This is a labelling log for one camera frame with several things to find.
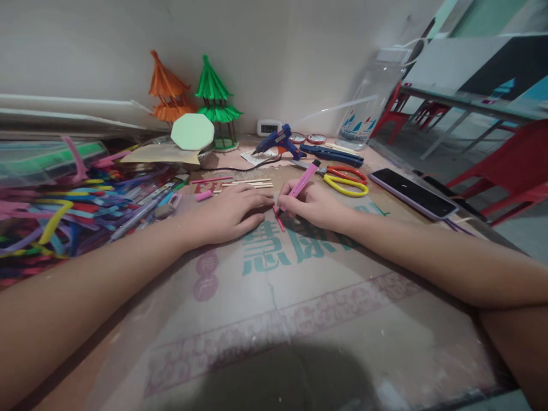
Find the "clear plastic container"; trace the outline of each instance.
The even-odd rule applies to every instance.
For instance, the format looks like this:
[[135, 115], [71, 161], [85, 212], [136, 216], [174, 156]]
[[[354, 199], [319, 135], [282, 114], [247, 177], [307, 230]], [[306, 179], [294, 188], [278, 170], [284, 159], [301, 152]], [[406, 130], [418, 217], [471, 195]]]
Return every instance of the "clear plastic container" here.
[[[105, 157], [101, 142], [74, 143], [86, 166]], [[76, 172], [72, 153], [63, 142], [0, 142], [0, 187], [28, 187], [53, 183]]]
[[409, 49], [401, 48], [381, 49], [378, 52], [354, 97], [354, 100], [358, 100], [377, 95], [377, 99], [355, 104], [348, 109], [339, 127], [337, 144], [353, 150], [362, 150], [366, 146], [390, 93], [405, 74], [402, 64], [410, 52]]

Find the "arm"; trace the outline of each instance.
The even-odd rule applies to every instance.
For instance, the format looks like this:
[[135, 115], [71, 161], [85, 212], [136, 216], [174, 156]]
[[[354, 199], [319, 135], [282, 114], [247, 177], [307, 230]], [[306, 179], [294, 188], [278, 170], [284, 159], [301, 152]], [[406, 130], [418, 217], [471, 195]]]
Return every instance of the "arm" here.
[[310, 184], [298, 199], [280, 192], [279, 204], [321, 228], [343, 233], [376, 254], [478, 308], [548, 303], [548, 271], [539, 262], [487, 240], [441, 227], [356, 211]]
[[290, 198], [296, 182], [287, 182], [278, 198], [290, 217], [341, 232], [478, 307], [531, 407], [548, 408], [548, 270], [542, 264], [466, 234], [355, 211], [313, 183]]
[[0, 294], [0, 409], [29, 394], [123, 303], [183, 253], [254, 229], [242, 221], [271, 196], [248, 184], [224, 190], [196, 211], [160, 221]]

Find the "water bottle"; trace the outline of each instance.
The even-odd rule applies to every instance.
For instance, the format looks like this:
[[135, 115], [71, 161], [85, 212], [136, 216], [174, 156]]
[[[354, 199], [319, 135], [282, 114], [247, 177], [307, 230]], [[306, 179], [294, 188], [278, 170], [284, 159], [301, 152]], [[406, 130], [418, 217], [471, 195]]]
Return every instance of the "water bottle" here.
[[402, 64], [410, 53], [410, 49], [396, 47], [378, 52], [375, 61], [368, 66], [354, 100], [370, 95], [377, 95], [377, 98], [348, 109], [339, 127], [337, 144], [353, 150], [365, 147], [396, 83], [405, 74]]

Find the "phone screen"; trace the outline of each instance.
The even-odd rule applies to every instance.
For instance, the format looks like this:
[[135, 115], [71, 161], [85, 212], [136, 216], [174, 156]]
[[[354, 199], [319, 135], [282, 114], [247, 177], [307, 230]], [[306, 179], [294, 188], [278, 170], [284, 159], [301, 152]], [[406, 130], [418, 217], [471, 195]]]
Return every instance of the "phone screen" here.
[[457, 209], [454, 204], [388, 168], [375, 171], [372, 175], [440, 218]]

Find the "floor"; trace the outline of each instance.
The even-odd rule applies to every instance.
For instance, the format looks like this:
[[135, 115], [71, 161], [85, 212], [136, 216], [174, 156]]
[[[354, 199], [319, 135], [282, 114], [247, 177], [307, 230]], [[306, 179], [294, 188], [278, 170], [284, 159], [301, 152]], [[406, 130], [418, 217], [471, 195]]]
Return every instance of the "floor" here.
[[[403, 112], [412, 114], [420, 103], [421, 100], [410, 98]], [[392, 124], [388, 123], [370, 141], [370, 144], [373, 147], [380, 144], [383, 149], [389, 150], [413, 168], [431, 174], [441, 183], [448, 183], [495, 151], [503, 144], [505, 139], [511, 137], [511, 133], [507, 131], [495, 130], [489, 135], [488, 139], [503, 141], [481, 142], [472, 150], [460, 154], [464, 147], [487, 130], [493, 122], [493, 119], [486, 116], [473, 114], [452, 133], [453, 138], [467, 139], [468, 141], [446, 140], [427, 159], [420, 160], [419, 157], [461, 114], [461, 110], [455, 108], [450, 110], [438, 125], [429, 132], [420, 131], [415, 123], [408, 123], [389, 146], [387, 142], [392, 132]], [[456, 186], [454, 191], [462, 192], [474, 182], [475, 180], [471, 179], [465, 184]], [[477, 210], [481, 210], [487, 205], [504, 198], [505, 195], [504, 190], [495, 187], [471, 198], [469, 203]], [[531, 257], [548, 264], [548, 237], [546, 236], [548, 231], [548, 201], [499, 224], [495, 227], [495, 230]]]

